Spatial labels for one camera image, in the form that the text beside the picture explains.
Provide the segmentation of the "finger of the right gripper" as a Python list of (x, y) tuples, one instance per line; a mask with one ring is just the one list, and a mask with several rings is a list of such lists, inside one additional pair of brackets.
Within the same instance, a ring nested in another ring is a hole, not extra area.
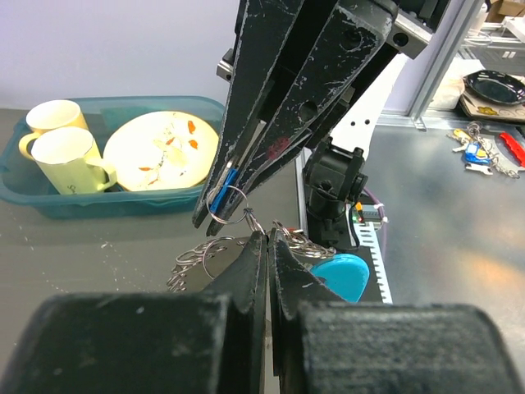
[(240, 2), (226, 110), (217, 152), (192, 217), (195, 227), (200, 227), (208, 215), (206, 198), (228, 173), (227, 164), (237, 163), (251, 140), (245, 128), (254, 119), (255, 108), (302, 6), (301, 1)]

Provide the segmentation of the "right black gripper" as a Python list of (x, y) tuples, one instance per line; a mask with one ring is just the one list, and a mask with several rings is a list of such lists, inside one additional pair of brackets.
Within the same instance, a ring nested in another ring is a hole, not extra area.
[[(209, 204), (226, 176), (209, 192), (207, 233), (215, 236), (242, 202), (292, 161), (303, 147), (324, 139), (347, 91), (360, 95), (395, 55), (416, 58), (430, 43), (450, 1), (301, 1), (299, 14), (276, 60), (254, 119), (251, 140), (239, 155), (237, 176), (215, 213)], [(246, 1), (239, 1), (235, 43), (217, 64), (230, 82)]]

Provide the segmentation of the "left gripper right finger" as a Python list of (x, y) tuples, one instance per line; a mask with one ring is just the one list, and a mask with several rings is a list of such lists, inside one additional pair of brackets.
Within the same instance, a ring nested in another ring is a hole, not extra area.
[(498, 327), (471, 305), (350, 304), (276, 284), (274, 372), (284, 393), (521, 393)]

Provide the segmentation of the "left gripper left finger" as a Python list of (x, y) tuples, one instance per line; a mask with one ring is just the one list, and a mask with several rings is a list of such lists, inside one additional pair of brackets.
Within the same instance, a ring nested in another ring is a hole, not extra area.
[(4, 393), (261, 393), (267, 238), (202, 291), (74, 293), (32, 314)]

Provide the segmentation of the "metal key disc blue handle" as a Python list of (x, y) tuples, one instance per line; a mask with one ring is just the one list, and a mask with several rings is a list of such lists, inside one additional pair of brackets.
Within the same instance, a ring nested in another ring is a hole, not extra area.
[[(316, 244), (302, 231), (278, 221), (273, 230), (274, 236), (268, 239), (268, 265), (277, 285), (290, 288), (292, 281), (304, 287), (319, 285), (349, 303), (381, 300), (369, 248), (341, 252)], [(167, 290), (201, 291), (241, 257), (248, 243), (247, 236), (221, 236), (180, 253), (167, 279)]]

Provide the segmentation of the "blue key tag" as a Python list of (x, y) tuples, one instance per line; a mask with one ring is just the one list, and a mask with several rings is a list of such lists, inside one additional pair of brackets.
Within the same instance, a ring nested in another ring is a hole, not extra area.
[(215, 197), (213, 201), (209, 204), (209, 208), (211, 209), (211, 213), (215, 213), (217, 209), (219, 208), (221, 201), (226, 194), (226, 192), (229, 189), (229, 186), (232, 184), (232, 182), (235, 180), (237, 176), (238, 170), (236, 168), (231, 168), (228, 172), (226, 179), (221, 185), (221, 188), (218, 190), (218, 192), (215, 194)]

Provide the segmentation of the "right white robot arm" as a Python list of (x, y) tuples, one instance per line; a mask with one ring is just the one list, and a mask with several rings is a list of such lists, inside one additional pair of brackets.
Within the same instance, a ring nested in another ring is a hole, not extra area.
[(242, 1), (235, 44), (218, 74), (229, 81), (219, 145), (192, 222), (216, 235), (244, 197), (311, 150), (303, 180), (310, 236), (358, 245), (346, 214), (367, 177), (361, 148), (331, 131), (398, 54), (429, 44), (445, 1)]

